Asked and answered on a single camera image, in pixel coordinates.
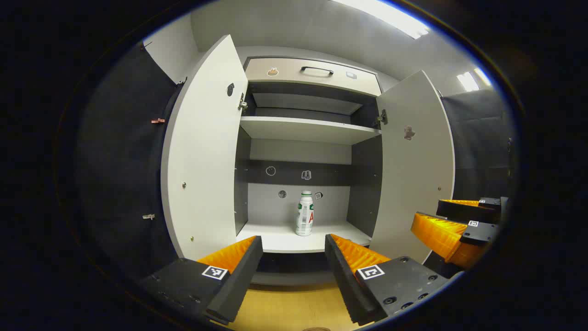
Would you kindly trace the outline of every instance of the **door hinge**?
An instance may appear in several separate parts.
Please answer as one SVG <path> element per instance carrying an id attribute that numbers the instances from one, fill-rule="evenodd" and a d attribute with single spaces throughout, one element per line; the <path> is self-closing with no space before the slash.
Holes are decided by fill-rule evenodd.
<path id="1" fill-rule="evenodd" d="M 241 93 L 241 100 L 239 100 L 239 105 L 237 106 L 237 110 L 245 111 L 247 109 L 247 103 L 243 101 L 245 98 L 245 94 Z"/>
<path id="2" fill-rule="evenodd" d="M 378 124 L 388 124 L 388 115 L 386 115 L 386 110 L 382 109 L 382 115 L 376 117 L 376 120 L 373 122 L 373 126 L 377 126 Z"/>

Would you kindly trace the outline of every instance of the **ceiling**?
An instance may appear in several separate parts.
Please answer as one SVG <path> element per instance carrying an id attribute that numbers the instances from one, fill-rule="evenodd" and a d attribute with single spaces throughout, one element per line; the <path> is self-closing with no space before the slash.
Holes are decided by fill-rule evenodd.
<path id="1" fill-rule="evenodd" d="M 218 0 L 193 11 L 191 21 L 200 51 L 231 34 L 237 47 L 310 49 L 398 80 L 424 70 L 443 95 L 464 92 L 456 76 L 477 66 L 434 31 L 412 39 L 371 15 L 330 0 Z"/>

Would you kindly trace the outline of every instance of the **wooden floor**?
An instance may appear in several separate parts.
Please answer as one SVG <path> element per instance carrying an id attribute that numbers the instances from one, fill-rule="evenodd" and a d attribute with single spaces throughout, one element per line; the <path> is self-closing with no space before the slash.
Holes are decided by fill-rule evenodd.
<path id="1" fill-rule="evenodd" d="M 238 331 L 302 331 L 311 327 L 351 331 L 341 292 L 335 283 L 321 286 L 251 285 L 229 328 Z"/>

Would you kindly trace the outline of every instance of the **open cabinet door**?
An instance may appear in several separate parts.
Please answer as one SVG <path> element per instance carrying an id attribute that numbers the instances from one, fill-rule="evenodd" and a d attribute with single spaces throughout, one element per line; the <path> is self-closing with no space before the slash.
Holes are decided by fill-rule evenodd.
<path id="1" fill-rule="evenodd" d="M 410 227 L 417 211 L 434 215 L 439 199 L 452 198 L 455 156 L 449 121 L 423 71 L 377 97 L 377 106 L 380 114 L 386 110 L 387 124 L 381 125 L 382 194 L 370 249 L 391 259 L 422 261 L 429 248 Z"/>
<path id="2" fill-rule="evenodd" d="M 238 106 L 247 84 L 226 35 L 196 64 L 173 107 L 163 144 L 161 196 L 179 257 L 197 260 L 235 243 Z"/>

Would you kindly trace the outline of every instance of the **drawer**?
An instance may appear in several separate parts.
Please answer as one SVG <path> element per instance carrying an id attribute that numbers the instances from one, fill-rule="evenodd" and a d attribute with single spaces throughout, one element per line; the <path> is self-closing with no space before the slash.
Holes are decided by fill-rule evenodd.
<path id="1" fill-rule="evenodd" d="M 292 82 L 340 88 L 376 97 L 381 94 L 375 74 L 324 61 L 250 58 L 245 75 L 250 82 Z"/>

